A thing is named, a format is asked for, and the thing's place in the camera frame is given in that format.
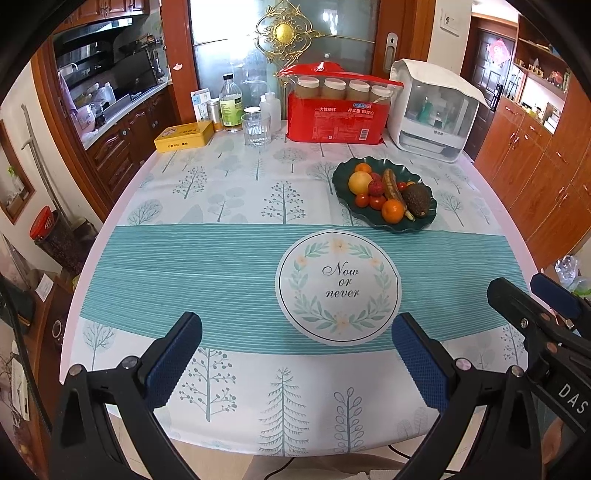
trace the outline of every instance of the green plate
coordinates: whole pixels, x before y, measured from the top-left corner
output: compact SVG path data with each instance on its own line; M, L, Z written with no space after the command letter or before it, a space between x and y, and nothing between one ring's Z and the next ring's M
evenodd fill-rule
M424 218L417 218L414 222L404 217L399 223L391 224L386 223L382 218L382 214L379 210L374 210L371 207L359 208L355 205L355 195L349 190L349 177L355 171L355 167L359 163L367 163L372 171L379 173L380 175L386 168L391 168L396 175L396 181L414 181L416 183L422 183L427 187L429 196L431 197L431 203L429 204L429 211L427 216ZM358 218L361 218L374 228L381 228L385 230L391 230L393 232L409 232L414 230L420 230L431 224L435 220L437 215L437 202L433 198L433 192L428 185L424 184L421 177L408 171L403 165L395 165L386 158L382 160L376 160L373 157L365 158L351 158L349 161L339 164L333 174L333 184L335 186L336 196L339 198L341 203L344 203L351 212Z

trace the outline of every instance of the avocado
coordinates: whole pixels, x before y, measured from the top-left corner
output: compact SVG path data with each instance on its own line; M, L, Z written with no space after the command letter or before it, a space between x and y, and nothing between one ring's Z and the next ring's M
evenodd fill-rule
M431 204L431 196L425 185L422 183L410 184L401 194L410 213L417 218L425 218L427 216L429 205Z

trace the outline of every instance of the yellow tin box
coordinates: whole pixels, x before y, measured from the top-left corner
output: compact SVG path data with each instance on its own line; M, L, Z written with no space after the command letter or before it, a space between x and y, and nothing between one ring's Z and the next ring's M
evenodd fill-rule
M168 127L154 140L160 153L183 148L204 147L213 136L213 124L210 120L192 124Z

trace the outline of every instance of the metal can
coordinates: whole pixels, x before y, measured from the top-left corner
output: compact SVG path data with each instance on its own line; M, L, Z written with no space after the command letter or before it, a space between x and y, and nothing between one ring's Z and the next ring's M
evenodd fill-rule
M207 101L207 114L209 115L209 119L213 122L213 130L216 132L223 130L219 98L212 98Z

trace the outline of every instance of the cable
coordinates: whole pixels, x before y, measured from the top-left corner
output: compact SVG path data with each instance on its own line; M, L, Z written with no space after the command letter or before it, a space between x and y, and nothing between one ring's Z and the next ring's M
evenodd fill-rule
M295 459L296 459L296 457L291 457L284 466L282 466L281 468L279 468L279 470L275 470L274 472L269 473L269 475L267 475L263 480L269 480L276 473L279 473L279 472L285 470L289 466L289 464L291 462L293 462Z
M388 445L388 448L390 450L392 450L394 453L396 453L396 455L400 455L402 458L406 458L407 460L410 460L410 456L408 456L406 453L402 453L400 450L396 450L396 448L394 448L392 445ZM460 473L459 470L444 470L444 473Z
M31 391L33 402L37 407L37 411L39 412L39 416L41 417L43 425L45 426L49 434L51 434L51 420L49 419L47 410L45 410L45 407L43 406L43 402L41 401L41 395L39 395L39 389L37 388L37 383L35 382L33 371L31 370L29 354L27 352L27 347L25 346L25 340L22 338L21 323L18 320L17 311L14 308L14 304L12 303L12 299L10 298L10 294L7 288L4 286L4 277L2 276L2 274L0 274L0 310L2 309L3 305L6 307L6 310L8 312L8 321L12 324L14 339L17 343L18 353L21 356L21 365L25 372L25 378L27 379L28 388Z

